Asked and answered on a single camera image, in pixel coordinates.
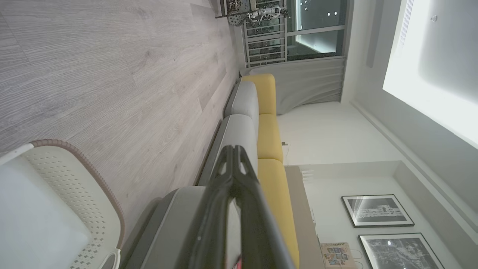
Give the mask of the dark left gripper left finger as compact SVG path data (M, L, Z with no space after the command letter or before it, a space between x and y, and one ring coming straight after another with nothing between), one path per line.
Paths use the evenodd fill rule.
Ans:
M224 269L227 265L233 155L232 145L222 148L178 256L177 269Z

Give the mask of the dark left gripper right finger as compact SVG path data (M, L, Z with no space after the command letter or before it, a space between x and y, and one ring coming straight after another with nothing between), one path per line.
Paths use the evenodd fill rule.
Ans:
M241 207L241 267L295 269L245 149L235 146L235 191Z

